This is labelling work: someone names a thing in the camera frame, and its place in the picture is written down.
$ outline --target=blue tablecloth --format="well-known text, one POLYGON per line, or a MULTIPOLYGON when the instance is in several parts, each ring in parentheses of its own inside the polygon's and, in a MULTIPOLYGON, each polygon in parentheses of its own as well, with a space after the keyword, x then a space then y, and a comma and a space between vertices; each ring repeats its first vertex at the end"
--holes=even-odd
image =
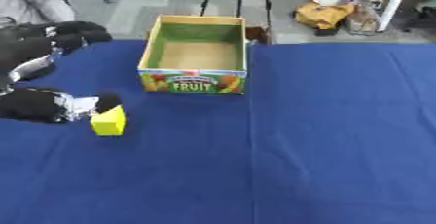
POLYGON ((145 93, 143 49, 29 84, 119 93, 128 124, 0 120, 0 223, 436 223, 435 45, 255 46, 243 96, 145 93))

